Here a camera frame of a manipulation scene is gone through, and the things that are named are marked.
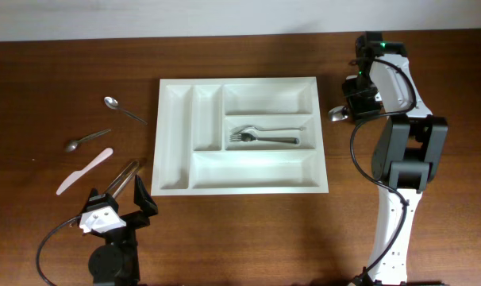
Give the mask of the large metal spoon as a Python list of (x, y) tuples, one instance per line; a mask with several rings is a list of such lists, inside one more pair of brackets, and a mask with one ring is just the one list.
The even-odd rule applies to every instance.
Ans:
[(328, 112), (328, 118), (331, 122), (339, 122), (348, 119), (349, 110), (346, 106), (336, 106)]

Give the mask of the dark-handled metal fork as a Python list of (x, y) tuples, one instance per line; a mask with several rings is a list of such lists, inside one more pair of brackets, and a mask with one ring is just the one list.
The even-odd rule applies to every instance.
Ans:
[(229, 140), (231, 142), (268, 141), (268, 142), (276, 142), (276, 143), (284, 143), (284, 144), (292, 144), (292, 145), (299, 144), (299, 139), (296, 137), (257, 137), (250, 133), (236, 133), (231, 135), (229, 137)]

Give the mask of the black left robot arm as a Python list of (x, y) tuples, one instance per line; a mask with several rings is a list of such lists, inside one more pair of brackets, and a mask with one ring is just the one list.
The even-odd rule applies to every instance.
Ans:
[(150, 225), (142, 211), (120, 216), (118, 203), (92, 189), (80, 213), (79, 228), (105, 240), (91, 255), (88, 269), (94, 285), (132, 286), (140, 283), (136, 231)]

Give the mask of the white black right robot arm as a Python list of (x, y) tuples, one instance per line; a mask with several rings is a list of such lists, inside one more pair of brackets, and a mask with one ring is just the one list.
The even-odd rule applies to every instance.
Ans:
[[(354, 285), (404, 285), (414, 213), (440, 162), (448, 123), (423, 103), (406, 47), (367, 32), (332, 121), (384, 119), (364, 177), (379, 192), (374, 248)], [(326, 193), (314, 77), (160, 81), (152, 195)]]

